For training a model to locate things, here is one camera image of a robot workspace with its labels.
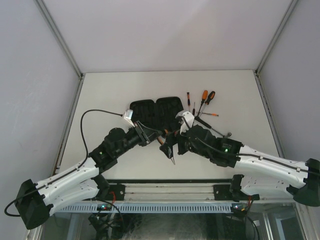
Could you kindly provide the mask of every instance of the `black tool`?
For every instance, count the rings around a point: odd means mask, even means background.
[[[196,114],[196,102],[193,104],[193,109],[192,109],[192,115],[194,116]]]
[[[207,96],[208,96],[208,91],[207,91],[207,90],[204,90],[204,91],[203,91],[203,94],[202,94],[201,105],[200,105],[199,112],[198,112],[198,115],[197,115],[197,116],[199,116],[199,114],[200,114],[200,110],[201,110],[202,105],[204,104],[204,102],[205,102],[205,100],[206,100]]]
[[[232,133],[228,132],[227,135],[223,135],[221,132],[215,130],[212,126],[210,126],[208,123],[206,123],[205,121],[203,121],[199,116],[196,116],[194,118],[194,120],[196,120],[197,122],[201,123],[202,125],[204,125],[205,127],[207,127],[208,129],[212,129],[213,131],[215,131],[217,134],[219,134],[220,136],[222,136],[223,138],[227,139],[229,137],[231,137]]]
[[[216,95],[216,92],[215,92],[215,91],[210,92],[208,98],[207,98],[206,101],[204,102],[205,105],[204,105],[204,107],[203,107],[202,112],[205,111],[206,106],[209,105],[209,103],[210,103],[210,101],[211,101],[212,99],[214,99],[215,95]]]
[[[187,92],[186,95],[188,97],[188,107],[189,107],[189,112],[190,112],[190,92]]]

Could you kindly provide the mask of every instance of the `black joint housing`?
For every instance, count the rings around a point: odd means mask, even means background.
[[[16,197],[20,198],[35,190],[35,184],[29,179],[21,184]],[[35,191],[18,200],[15,203],[15,207],[18,210],[26,229],[31,230],[47,221],[50,217],[50,209],[53,205],[50,204],[46,206],[43,196],[40,195],[38,191]]]
[[[293,195],[293,199],[303,205],[310,207],[320,206],[320,162],[310,158],[305,165],[308,167],[308,177],[303,181],[305,185],[301,188],[289,186],[286,190]]]

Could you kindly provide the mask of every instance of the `black screwdriver handle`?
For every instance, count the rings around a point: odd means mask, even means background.
[[[194,118],[194,120],[196,120],[197,122],[201,123],[201,124],[204,125],[206,128],[212,129],[212,127],[211,127],[208,123],[206,123],[205,121],[203,121],[200,117],[196,116],[196,117]]]
[[[205,104],[206,104],[206,105],[209,105],[210,101],[211,101],[212,99],[214,99],[215,95],[216,95],[216,92],[215,92],[215,91],[210,92],[207,100],[205,101]]]

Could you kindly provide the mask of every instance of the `orange wire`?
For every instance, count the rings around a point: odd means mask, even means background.
[[[113,195],[112,204],[114,204],[114,203],[115,203],[115,201],[116,201],[116,194],[115,194],[115,192],[114,192],[114,191],[111,191],[111,192],[109,192],[109,193]]]

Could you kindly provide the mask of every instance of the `black case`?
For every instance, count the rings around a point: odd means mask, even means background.
[[[134,101],[130,104],[133,110],[131,120],[140,121],[152,129],[167,129],[169,132],[180,129],[176,115],[184,109],[179,97],[163,97],[156,102],[151,99]]]

